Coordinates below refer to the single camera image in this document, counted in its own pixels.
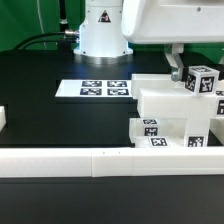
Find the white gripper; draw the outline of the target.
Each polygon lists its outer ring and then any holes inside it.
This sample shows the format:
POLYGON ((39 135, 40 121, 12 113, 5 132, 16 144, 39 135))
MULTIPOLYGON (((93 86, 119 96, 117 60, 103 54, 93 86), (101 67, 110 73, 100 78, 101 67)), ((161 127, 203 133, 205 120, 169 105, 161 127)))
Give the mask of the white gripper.
POLYGON ((171 80, 178 82, 183 43, 224 42, 224 0, 124 0, 122 33, 134 44, 166 44, 171 80))

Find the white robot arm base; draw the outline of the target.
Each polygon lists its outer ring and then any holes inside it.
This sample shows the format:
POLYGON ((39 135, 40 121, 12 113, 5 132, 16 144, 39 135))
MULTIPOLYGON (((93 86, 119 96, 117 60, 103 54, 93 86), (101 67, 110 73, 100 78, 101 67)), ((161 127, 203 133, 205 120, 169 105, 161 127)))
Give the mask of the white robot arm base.
POLYGON ((123 0, 85 0, 85 19, 79 27, 76 61, 118 64, 132 59, 121 30, 123 0))

